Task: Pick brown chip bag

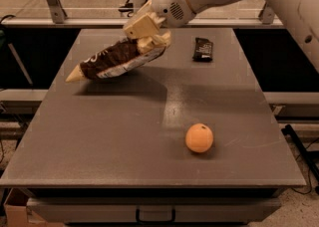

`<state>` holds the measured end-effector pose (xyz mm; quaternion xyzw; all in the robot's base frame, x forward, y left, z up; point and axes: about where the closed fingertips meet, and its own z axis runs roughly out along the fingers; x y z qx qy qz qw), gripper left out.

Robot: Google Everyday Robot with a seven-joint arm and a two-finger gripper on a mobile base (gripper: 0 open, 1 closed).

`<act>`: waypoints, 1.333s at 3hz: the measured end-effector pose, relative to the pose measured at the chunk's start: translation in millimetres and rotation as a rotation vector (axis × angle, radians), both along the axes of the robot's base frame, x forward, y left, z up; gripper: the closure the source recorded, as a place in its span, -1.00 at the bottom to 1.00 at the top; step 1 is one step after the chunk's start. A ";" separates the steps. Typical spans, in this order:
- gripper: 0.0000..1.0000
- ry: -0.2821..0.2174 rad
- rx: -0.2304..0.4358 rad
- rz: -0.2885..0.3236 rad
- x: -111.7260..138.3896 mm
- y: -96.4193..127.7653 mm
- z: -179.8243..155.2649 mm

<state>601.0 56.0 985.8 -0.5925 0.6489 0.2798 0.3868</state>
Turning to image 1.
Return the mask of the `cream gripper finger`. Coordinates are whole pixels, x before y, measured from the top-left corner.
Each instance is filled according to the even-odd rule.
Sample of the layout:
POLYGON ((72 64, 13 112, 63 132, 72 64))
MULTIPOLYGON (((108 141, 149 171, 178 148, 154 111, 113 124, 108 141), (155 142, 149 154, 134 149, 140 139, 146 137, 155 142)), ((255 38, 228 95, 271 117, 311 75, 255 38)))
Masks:
POLYGON ((154 48, 168 47, 171 43, 171 31, 167 30, 162 35, 155 34, 138 39, 137 47, 140 54, 145 54, 154 48))

